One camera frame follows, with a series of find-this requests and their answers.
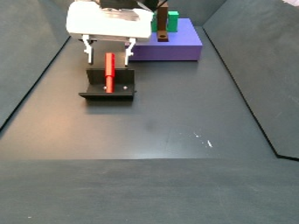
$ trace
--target gray floor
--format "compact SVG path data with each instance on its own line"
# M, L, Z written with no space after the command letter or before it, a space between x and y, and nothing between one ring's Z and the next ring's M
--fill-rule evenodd
M131 63L134 103L89 103L79 97L89 86L87 55L73 40L0 134L0 159L274 158L219 55L198 31L199 62Z

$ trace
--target purple platform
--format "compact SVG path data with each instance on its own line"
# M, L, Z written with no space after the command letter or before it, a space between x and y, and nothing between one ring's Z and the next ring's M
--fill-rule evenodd
M130 60L199 60L202 41L189 18L179 18L178 32L169 32L170 42L158 42L157 32L149 42L134 47Z

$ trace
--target red object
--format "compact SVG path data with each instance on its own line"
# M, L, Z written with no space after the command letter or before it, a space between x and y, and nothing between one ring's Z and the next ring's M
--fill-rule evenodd
M109 94L113 94L115 91L115 75L117 75L115 57L117 56L113 52L107 52L106 77L107 77L107 93Z

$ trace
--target green object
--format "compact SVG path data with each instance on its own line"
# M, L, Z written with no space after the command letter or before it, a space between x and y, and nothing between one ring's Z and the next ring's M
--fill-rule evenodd
M169 11L167 31L178 32L179 11Z
M157 28L157 14L154 14L154 21L153 21L153 32L157 32L158 28Z

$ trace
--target dark gray surface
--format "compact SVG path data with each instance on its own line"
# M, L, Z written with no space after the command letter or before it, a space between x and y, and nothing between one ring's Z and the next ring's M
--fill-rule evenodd
M299 166L278 159L0 164L6 224L297 224Z
M205 29L279 155L299 158L299 10L229 0Z
M49 0L49 1L54 2L61 7L61 9L66 13L66 19L67 19L69 9L71 7L71 3L74 3L75 0Z
M133 104L79 97L89 87L87 54L73 40L0 134L0 159L274 158L219 55L198 32L201 62L130 64ZM94 46L106 46L97 49L99 65L109 45Z
M211 15L227 0L170 0L170 10L181 12L181 18L190 18L194 25L205 25Z
M0 1L0 129L69 39L47 0Z

